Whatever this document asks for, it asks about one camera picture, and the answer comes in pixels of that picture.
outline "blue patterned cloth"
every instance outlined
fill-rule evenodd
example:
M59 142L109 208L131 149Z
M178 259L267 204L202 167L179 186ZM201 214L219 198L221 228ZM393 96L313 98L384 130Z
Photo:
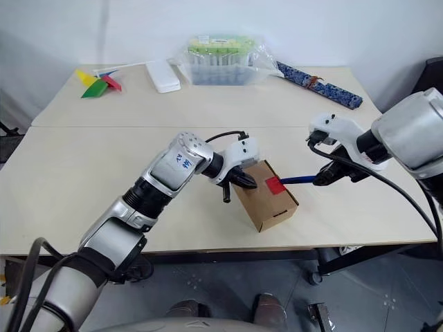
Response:
M356 109L363 102L363 98L346 91L333 84L323 84L316 80L315 76L303 73L295 68L277 62L278 69L283 73L284 78L306 89L312 90L330 100L333 100L350 109Z

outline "brown cardboard box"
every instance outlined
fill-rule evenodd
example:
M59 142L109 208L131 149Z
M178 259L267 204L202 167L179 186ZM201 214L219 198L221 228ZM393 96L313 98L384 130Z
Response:
M246 168L257 183L257 189L243 189L234 185L244 208L259 232L281 223L297 210L298 202L288 190L273 194L266 180L277 176L266 160Z

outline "white table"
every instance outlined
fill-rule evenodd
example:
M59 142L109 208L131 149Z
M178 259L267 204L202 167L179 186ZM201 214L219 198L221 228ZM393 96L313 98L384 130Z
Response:
M276 77L247 87L184 84L182 91L160 95L143 67L122 74L122 95L112 92L81 100L84 88L71 78L0 171L0 254L24 255L38 236L63 253L75 250L87 228L183 129L208 138L247 128L279 175L315 174L328 160L306 146L309 119L328 111L369 127L379 114L348 69L316 68L312 73L362 95L363 105L350 111ZM144 85L137 90L131 77ZM232 139L214 141L216 150ZM428 212L418 186L395 161L383 174ZM289 220L258 233L234 191L231 203L222 203L222 189L195 176L147 233L145 252L435 241L418 213L373 178L288 188L300 202L298 210Z

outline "blue pen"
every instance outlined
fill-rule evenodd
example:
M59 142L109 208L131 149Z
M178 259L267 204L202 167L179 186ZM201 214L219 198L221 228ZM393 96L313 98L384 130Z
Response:
M315 175L311 176L297 176L295 178L281 178L280 183L283 185L295 185L296 183L313 183Z

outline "red paper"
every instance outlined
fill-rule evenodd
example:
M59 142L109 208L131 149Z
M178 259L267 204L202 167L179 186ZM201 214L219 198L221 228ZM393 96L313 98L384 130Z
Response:
M282 185L280 183L280 180L278 180L277 176L274 176L273 178L268 178L265 182L268 185L269 190L271 190L274 195L286 190L284 185Z
M122 91L122 86L119 85L119 83L117 83L116 81L114 81L113 79L111 79L108 75L103 75L102 80L104 80L106 83L108 83L108 85L111 88L117 89L119 91Z

